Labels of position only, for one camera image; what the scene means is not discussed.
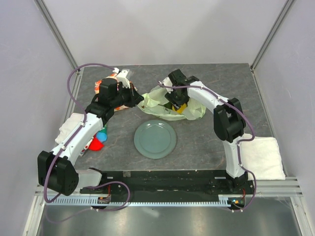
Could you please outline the yellow fake orange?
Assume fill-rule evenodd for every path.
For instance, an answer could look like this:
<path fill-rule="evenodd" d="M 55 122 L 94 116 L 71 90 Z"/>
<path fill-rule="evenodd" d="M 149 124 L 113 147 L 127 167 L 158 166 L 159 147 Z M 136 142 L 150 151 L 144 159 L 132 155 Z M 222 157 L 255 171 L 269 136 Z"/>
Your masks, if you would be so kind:
<path fill-rule="evenodd" d="M 187 107 L 187 105 L 186 105 L 186 104 L 183 104 L 180 108 L 178 108 L 178 109 L 176 110 L 176 112 L 179 113 L 179 114 L 182 114 L 183 111 L 186 109 L 186 107 Z"/>

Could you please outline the light green plastic bag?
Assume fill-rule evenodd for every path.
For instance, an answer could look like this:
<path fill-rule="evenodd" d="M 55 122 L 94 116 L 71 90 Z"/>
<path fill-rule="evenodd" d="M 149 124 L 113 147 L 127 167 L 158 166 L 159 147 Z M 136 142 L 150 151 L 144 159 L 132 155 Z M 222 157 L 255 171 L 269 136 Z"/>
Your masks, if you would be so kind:
<path fill-rule="evenodd" d="M 177 113 L 174 106 L 165 98 L 166 94 L 165 88 L 156 86 L 149 93 L 142 95 L 144 100 L 137 107 L 146 114 L 168 121 L 197 120 L 205 115 L 206 107 L 192 98 L 189 99 L 183 113 Z"/>

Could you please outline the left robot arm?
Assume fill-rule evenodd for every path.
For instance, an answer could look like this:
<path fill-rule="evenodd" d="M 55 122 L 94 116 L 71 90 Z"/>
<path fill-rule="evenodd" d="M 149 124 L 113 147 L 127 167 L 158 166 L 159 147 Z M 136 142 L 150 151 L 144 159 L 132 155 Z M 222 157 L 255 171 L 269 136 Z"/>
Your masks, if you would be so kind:
<path fill-rule="evenodd" d="M 94 169 L 75 170 L 80 153 L 94 135 L 101 130 L 120 106 L 129 108 L 143 101 L 130 81 L 105 78 L 99 92 L 84 110 L 84 117 L 73 131 L 50 152 L 42 151 L 37 158 L 38 182 L 45 190 L 50 189 L 65 196 L 76 188 L 91 187 L 96 193 L 104 193 L 108 181 Z"/>

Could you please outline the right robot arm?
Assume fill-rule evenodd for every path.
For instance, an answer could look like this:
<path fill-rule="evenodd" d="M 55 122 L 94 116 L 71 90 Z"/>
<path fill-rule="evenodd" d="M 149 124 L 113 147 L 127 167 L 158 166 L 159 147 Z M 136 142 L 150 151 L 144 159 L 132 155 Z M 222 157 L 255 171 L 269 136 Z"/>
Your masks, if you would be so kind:
<path fill-rule="evenodd" d="M 239 163 L 237 142 L 244 134 L 245 119 L 240 115 L 242 107 L 236 98 L 228 99 L 207 88 L 195 76 L 186 77 L 181 70 L 171 72 L 160 85 L 167 89 L 165 98 L 175 109 L 181 108 L 191 99 L 205 106 L 213 114 L 213 128 L 216 136 L 222 141 L 228 179 L 225 187 L 230 193 L 238 193 L 248 173 Z"/>

